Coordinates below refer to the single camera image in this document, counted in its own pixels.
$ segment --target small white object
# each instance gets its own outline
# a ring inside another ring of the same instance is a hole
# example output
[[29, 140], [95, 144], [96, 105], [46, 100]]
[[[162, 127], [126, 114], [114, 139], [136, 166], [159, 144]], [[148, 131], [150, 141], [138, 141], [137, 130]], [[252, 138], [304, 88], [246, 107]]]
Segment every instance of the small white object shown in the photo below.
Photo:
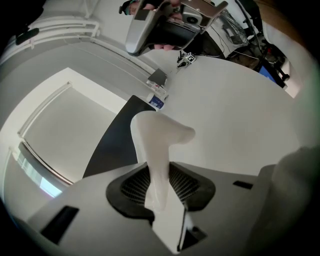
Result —
[[131, 134], [137, 158], [146, 159], [150, 172], [145, 207], [154, 212], [162, 211], [168, 197], [169, 147], [188, 143], [194, 138], [195, 130], [160, 112], [144, 111], [132, 119]]

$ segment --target white plastic part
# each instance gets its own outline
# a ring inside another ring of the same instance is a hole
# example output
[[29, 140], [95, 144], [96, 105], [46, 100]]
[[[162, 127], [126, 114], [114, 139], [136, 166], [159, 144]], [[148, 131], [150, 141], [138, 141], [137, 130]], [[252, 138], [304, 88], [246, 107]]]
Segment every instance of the white plastic part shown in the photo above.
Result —
[[152, 230], [173, 254], [178, 254], [186, 233], [185, 207], [169, 183], [169, 147], [188, 143], [195, 130], [155, 111], [138, 113], [130, 128], [138, 162], [146, 160], [150, 172], [144, 207], [154, 213]]
[[131, 134], [137, 158], [146, 159], [150, 172], [145, 207], [160, 212], [168, 198], [169, 147], [188, 143], [194, 138], [195, 130], [160, 112], [144, 111], [132, 119]]

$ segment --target black vent grille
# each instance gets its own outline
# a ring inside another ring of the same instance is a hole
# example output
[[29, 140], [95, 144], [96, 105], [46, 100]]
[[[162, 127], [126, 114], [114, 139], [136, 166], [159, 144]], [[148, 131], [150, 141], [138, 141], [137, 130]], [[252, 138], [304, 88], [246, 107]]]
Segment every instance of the black vent grille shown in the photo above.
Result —
[[169, 182], [182, 203], [194, 195], [200, 187], [198, 180], [173, 165], [170, 165]]
[[146, 193], [150, 185], [149, 169], [144, 168], [128, 179], [121, 185], [121, 192], [130, 201], [138, 205], [144, 206], [146, 200]]

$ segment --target blue label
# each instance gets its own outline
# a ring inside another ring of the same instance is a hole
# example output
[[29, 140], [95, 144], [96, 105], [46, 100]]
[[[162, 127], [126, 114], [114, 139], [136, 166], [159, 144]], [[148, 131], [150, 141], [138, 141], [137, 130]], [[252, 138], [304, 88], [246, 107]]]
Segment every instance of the blue label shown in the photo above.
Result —
[[159, 99], [157, 96], [153, 95], [152, 99], [149, 101], [149, 103], [152, 106], [157, 107], [158, 109], [161, 109], [164, 106], [164, 102]]

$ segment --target white panel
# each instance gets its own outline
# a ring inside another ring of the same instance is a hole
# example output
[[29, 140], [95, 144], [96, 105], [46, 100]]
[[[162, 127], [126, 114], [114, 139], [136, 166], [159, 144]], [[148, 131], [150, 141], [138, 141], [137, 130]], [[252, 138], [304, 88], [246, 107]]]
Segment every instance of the white panel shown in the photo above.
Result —
[[50, 167], [76, 182], [115, 116], [69, 88], [40, 113], [25, 140]]
[[294, 100], [244, 66], [200, 56], [179, 71], [169, 94], [162, 112], [195, 129], [191, 142], [170, 147], [171, 161], [258, 175], [300, 146]]

